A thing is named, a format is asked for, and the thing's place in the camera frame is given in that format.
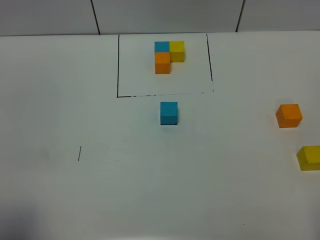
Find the orange template cube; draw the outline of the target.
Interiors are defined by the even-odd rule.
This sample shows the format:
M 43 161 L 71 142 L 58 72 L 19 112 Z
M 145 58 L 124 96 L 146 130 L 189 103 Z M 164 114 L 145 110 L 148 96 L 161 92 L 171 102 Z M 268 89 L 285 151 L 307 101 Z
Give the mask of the orange template cube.
M 156 52 L 154 54 L 155 74 L 170 74 L 171 60 L 169 52 Z

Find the blue template cube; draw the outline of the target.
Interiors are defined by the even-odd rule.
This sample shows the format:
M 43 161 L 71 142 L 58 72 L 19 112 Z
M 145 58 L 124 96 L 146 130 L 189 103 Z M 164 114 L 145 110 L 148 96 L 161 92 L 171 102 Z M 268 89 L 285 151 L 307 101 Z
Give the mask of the blue template cube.
M 170 42 L 169 41 L 155 41 L 154 42 L 154 52 L 155 53 L 169 53 L 170 52 Z

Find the yellow template cube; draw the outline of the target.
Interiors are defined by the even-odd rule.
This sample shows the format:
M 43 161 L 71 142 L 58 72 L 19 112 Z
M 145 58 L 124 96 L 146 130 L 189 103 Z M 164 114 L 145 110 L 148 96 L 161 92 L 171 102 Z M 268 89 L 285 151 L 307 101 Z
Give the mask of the yellow template cube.
M 182 63 L 185 61 L 185 42 L 170 41 L 169 42 L 170 61 L 172 63 Z

